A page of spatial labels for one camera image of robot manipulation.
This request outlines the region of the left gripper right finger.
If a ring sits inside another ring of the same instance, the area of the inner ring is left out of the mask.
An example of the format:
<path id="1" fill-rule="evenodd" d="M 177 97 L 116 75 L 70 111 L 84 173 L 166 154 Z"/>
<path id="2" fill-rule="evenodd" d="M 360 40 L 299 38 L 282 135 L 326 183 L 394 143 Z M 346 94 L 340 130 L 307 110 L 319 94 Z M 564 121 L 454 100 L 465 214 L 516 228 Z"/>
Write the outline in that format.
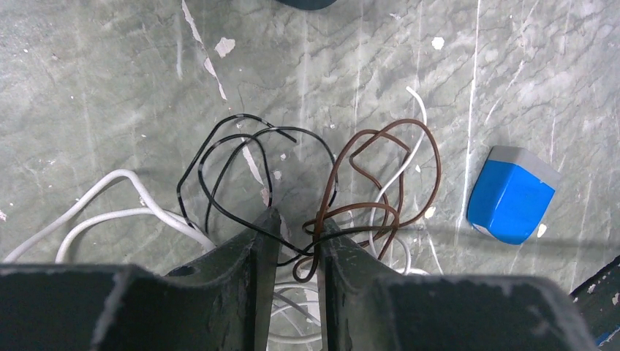
<path id="1" fill-rule="evenodd" d="M 325 350 L 595 350 L 572 299 L 536 276 L 411 275 L 325 222 L 317 280 Z"/>

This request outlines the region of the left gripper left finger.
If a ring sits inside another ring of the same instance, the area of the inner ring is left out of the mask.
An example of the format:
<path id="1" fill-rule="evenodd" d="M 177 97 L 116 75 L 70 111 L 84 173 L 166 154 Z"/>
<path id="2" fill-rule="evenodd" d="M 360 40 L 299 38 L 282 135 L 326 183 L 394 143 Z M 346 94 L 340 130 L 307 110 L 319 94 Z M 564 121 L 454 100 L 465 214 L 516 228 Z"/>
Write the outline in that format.
<path id="1" fill-rule="evenodd" d="M 264 350 L 280 244 L 244 230 L 164 276 L 3 264 L 3 350 Z"/>

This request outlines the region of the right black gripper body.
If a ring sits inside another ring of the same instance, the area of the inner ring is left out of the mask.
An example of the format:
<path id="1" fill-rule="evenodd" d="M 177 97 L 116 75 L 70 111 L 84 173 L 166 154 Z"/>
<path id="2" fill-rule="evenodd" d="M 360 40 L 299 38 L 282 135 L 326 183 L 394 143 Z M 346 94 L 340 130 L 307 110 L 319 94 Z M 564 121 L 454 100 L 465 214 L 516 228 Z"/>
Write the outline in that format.
<path id="1" fill-rule="evenodd" d="M 619 348 L 619 256 L 576 287 L 570 296 L 598 349 Z"/>

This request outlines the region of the blue grey block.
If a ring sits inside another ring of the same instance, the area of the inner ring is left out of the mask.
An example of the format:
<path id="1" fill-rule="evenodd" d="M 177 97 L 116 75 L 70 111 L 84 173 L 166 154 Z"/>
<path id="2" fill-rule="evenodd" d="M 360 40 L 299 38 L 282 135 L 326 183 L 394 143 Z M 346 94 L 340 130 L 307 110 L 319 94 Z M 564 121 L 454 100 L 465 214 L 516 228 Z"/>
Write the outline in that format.
<path id="1" fill-rule="evenodd" d="M 531 151 L 494 146 L 469 197 L 468 222 L 477 231 L 520 245 L 537 228 L 561 182 L 561 174 Z"/>

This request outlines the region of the navy blue box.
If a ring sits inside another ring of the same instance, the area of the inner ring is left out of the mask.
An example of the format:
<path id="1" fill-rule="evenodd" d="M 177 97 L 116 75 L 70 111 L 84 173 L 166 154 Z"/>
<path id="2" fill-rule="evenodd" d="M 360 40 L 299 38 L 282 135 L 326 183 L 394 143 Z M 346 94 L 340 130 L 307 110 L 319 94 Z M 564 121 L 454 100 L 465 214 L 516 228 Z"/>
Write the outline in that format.
<path id="1" fill-rule="evenodd" d="M 294 7 L 299 10 L 308 10 L 308 11 L 322 10 L 336 2 L 336 0 L 277 0 L 277 1 L 284 5 Z"/>

